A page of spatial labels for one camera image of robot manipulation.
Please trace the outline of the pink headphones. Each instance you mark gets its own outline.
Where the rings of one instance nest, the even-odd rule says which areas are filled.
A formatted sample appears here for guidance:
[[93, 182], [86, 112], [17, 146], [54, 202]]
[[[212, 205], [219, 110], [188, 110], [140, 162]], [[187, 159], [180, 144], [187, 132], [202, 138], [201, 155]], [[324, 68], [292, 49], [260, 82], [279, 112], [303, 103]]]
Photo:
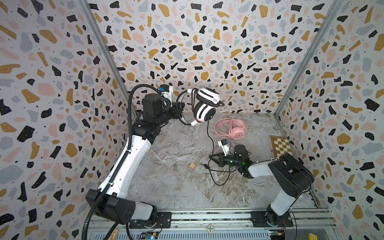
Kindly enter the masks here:
[[214, 131], [218, 137], [239, 140], [245, 136], [247, 128], [240, 119], [222, 118], [215, 123]]

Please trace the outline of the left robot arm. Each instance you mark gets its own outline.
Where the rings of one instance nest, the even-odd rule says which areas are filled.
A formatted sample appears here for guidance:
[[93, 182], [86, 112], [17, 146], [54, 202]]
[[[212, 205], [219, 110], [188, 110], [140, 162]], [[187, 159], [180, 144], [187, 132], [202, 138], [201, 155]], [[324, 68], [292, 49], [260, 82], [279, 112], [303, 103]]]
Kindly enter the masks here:
[[96, 215], [126, 225], [137, 222], [152, 227], [157, 222], [157, 207], [128, 200], [131, 180], [146, 152], [160, 134], [161, 128], [172, 119], [182, 117], [185, 103], [171, 102], [159, 94], [143, 99], [143, 111], [131, 127], [132, 137], [124, 147], [117, 164], [97, 190], [89, 190], [86, 200], [91, 206], [85, 225]]

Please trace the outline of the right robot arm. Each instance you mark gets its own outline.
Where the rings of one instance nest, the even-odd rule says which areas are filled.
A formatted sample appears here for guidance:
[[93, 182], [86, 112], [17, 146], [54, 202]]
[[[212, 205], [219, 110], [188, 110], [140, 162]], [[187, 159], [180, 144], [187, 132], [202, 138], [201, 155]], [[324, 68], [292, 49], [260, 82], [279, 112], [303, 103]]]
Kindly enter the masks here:
[[313, 174], [289, 153], [271, 160], [252, 162], [244, 145], [236, 145], [233, 154], [227, 144], [222, 146], [222, 150], [222, 153], [209, 155], [209, 159], [219, 167], [234, 167], [247, 179], [273, 176], [280, 185], [278, 195], [267, 206], [264, 215], [253, 217], [256, 224], [278, 227], [287, 223], [286, 218], [292, 206], [303, 193], [310, 191], [315, 181]]

